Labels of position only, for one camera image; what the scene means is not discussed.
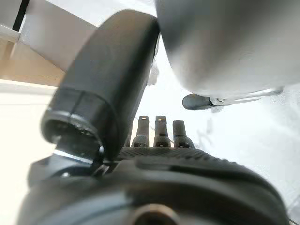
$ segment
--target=black plastic body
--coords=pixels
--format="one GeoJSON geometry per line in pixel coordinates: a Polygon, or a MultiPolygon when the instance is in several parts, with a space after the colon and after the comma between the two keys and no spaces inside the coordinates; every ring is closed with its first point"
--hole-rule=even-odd
{"type": "Polygon", "coordinates": [[[132,224],[161,204],[178,225],[288,225],[276,190],[253,171],[191,148],[123,148],[104,176],[53,177],[24,200],[19,225],[132,224]]]}
{"type": "Polygon", "coordinates": [[[151,15],[124,10],[92,35],[70,66],[42,120],[49,142],[63,127],[87,132],[115,157],[147,85],[159,29],[151,15]]]}

